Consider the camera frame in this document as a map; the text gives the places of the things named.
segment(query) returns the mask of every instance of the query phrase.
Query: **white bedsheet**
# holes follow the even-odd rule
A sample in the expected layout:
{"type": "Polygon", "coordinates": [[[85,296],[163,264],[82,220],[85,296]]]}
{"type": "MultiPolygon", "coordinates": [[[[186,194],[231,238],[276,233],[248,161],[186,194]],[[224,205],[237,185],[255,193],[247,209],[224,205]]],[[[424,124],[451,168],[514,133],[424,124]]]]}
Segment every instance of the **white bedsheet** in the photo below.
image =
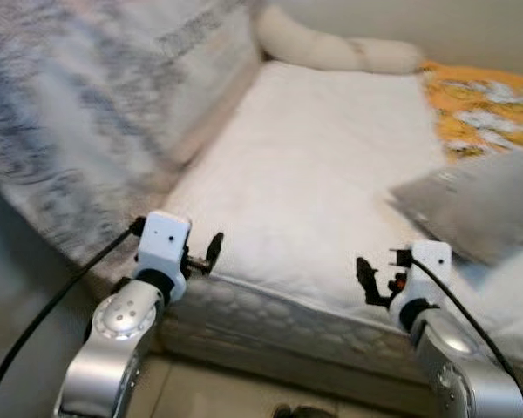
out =
{"type": "MultiPolygon", "coordinates": [[[[226,234],[214,275],[398,334],[364,304],[354,259],[385,292],[388,249],[423,237],[387,189],[443,163],[417,76],[271,63],[166,209],[193,220],[192,253],[226,234]]],[[[452,289],[523,366],[523,252],[459,266],[452,289]]]]}

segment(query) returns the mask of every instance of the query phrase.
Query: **floor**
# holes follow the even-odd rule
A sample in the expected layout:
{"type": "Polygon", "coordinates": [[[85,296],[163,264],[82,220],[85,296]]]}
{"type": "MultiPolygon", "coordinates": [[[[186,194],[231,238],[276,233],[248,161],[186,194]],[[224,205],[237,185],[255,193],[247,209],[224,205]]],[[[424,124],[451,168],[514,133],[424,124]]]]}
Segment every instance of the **floor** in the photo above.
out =
{"type": "Polygon", "coordinates": [[[339,418],[388,418],[355,404],[183,361],[150,357],[127,418],[271,418],[276,405],[323,408],[339,418]]]}

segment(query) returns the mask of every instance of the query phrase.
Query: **black cable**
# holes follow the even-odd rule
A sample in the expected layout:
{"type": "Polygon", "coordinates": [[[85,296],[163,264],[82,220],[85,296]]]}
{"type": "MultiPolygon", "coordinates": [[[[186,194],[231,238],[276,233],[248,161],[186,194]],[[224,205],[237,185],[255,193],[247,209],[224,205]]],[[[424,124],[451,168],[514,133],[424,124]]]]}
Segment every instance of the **black cable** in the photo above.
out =
{"type": "Polygon", "coordinates": [[[420,261],[412,258],[411,262],[418,266],[423,272],[430,277],[434,283],[438,285],[440,289],[442,289],[442,292],[445,293],[445,295],[453,302],[453,305],[457,307],[457,309],[463,314],[463,316],[466,317],[466,319],[469,321],[469,323],[472,325],[472,327],[475,329],[475,331],[479,334],[480,338],[486,343],[486,345],[491,349],[494,356],[496,357],[496,360],[498,363],[504,368],[506,373],[508,373],[512,379],[515,381],[515,384],[517,385],[518,389],[521,392],[521,395],[523,396],[523,389],[521,388],[517,376],[515,375],[515,372],[513,371],[513,367],[511,364],[509,364],[509,361],[507,361],[506,357],[502,354],[502,352],[499,350],[498,346],[496,346],[496,343],[490,338],[490,336],[486,333],[483,327],[480,326],[480,324],[472,317],[472,315],[469,313],[469,311],[466,310],[466,308],[463,306],[463,304],[457,299],[457,297],[452,293],[452,291],[444,284],[442,280],[438,278],[436,274],[434,274],[427,266],[425,266],[420,261]]]}
{"type": "Polygon", "coordinates": [[[123,231],[116,239],[114,239],[109,245],[107,245],[105,248],[103,248],[101,251],[99,251],[92,259],[90,259],[85,265],[83,265],[64,285],[60,291],[58,291],[54,297],[49,300],[49,302],[44,306],[43,309],[38,313],[38,315],[33,319],[33,321],[29,324],[27,328],[25,328],[25,331],[23,334],[19,336],[17,341],[14,343],[14,345],[10,348],[10,351],[6,354],[4,357],[2,364],[0,364],[0,383],[2,382],[2,379],[8,372],[8,369],[11,366],[11,363],[15,360],[17,354],[19,353],[19,350],[24,346],[24,344],[27,342],[27,340],[31,337],[31,335],[35,332],[35,330],[38,328],[38,326],[43,322],[44,318],[51,312],[52,309],[61,301],[66,294],[70,291],[74,285],[76,285],[83,277],[89,273],[89,271],[97,264],[99,263],[108,253],[110,253],[114,248],[119,246],[129,235],[137,235],[141,236],[141,233],[143,232],[143,228],[145,226],[145,218],[137,218],[133,221],[133,223],[123,231]]]}

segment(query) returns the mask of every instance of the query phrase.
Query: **gray pillow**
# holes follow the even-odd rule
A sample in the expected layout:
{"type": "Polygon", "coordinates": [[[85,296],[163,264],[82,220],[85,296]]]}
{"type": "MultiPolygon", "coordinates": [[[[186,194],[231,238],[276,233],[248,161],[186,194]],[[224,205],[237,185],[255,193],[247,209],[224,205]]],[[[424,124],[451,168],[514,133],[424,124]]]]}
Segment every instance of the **gray pillow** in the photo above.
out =
{"type": "Polygon", "coordinates": [[[447,166],[391,190],[400,209],[487,265],[523,244],[523,151],[447,166]]]}

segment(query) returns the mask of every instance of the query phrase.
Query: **bed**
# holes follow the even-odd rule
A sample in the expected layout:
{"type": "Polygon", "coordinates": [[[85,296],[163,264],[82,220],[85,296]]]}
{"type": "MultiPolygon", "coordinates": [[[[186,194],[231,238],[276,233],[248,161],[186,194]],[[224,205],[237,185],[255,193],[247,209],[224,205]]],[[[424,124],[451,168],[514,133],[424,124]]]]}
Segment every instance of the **bed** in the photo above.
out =
{"type": "MultiPolygon", "coordinates": [[[[164,205],[193,220],[193,252],[218,231],[226,240],[211,276],[190,279],[163,344],[428,415],[406,336],[364,304],[354,259],[382,267],[382,285],[392,278],[388,249],[425,233],[387,191],[444,164],[420,76],[265,64],[164,205]]],[[[458,261],[452,288],[523,369],[523,251],[495,269],[458,261]]]]}

